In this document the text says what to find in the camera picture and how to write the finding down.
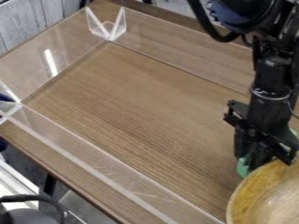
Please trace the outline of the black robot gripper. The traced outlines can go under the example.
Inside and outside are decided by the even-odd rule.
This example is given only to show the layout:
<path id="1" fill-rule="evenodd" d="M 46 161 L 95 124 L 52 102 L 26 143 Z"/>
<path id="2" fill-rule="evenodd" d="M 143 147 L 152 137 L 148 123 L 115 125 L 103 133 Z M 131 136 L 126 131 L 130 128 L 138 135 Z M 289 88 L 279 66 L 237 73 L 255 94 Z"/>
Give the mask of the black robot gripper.
<path id="1" fill-rule="evenodd" d="M 249 171 L 278 158 L 290 165 L 299 151 L 299 138 L 291 133 L 289 100 L 262 100 L 253 96 L 250 104 L 229 101 L 225 121 L 235 128 L 235 157 L 249 157 Z"/>

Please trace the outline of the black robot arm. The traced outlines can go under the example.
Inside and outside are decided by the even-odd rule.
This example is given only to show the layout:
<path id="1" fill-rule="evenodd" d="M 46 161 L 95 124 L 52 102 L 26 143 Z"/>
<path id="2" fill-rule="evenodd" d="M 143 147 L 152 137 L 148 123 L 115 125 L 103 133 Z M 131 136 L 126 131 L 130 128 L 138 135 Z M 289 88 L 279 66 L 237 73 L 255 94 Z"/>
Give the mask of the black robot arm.
<path id="1" fill-rule="evenodd" d="M 235 128 L 238 174 L 246 177 L 299 153 L 290 128 L 299 102 L 299 0 L 187 0 L 202 28 L 222 43 L 242 39 L 253 49 L 250 103 L 229 101 L 225 121 Z"/>

